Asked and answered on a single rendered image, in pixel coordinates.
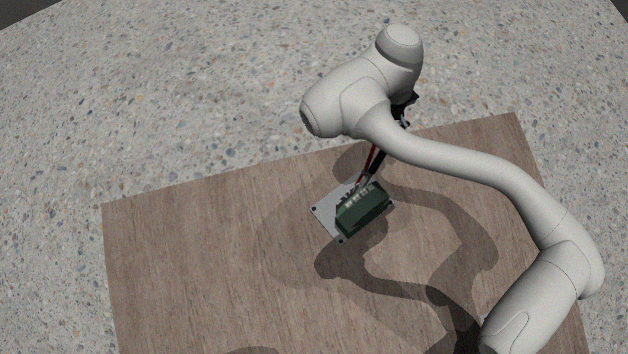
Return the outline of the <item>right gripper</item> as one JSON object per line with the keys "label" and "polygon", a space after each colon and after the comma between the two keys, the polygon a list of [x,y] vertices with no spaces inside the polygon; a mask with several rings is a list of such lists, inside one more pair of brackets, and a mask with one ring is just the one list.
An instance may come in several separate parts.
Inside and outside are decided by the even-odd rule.
{"label": "right gripper", "polygon": [[406,108],[407,105],[407,101],[403,104],[400,105],[393,105],[391,104],[391,113],[392,116],[395,120],[399,120],[399,125],[403,128],[406,129],[407,127],[410,126],[410,122],[406,121],[404,119],[404,110]]}

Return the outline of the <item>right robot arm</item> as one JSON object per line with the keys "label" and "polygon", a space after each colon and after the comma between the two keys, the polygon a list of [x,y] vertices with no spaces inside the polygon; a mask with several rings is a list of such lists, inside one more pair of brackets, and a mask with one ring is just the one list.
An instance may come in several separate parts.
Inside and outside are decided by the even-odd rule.
{"label": "right robot arm", "polygon": [[600,252],[581,222],[517,165],[414,135],[395,121],[391,104],[408,100],[407,107],[420,97],[413,88],[423,58],[420,35],[405,24],[388,24],[362,54],[307,90],[299,107],[301,119],[319,138],[342,134],[364,139],[404,163],[503,193],[540,252],[487,315],[476,354],[536,354],[574,302],[602,286],[605,268]]}

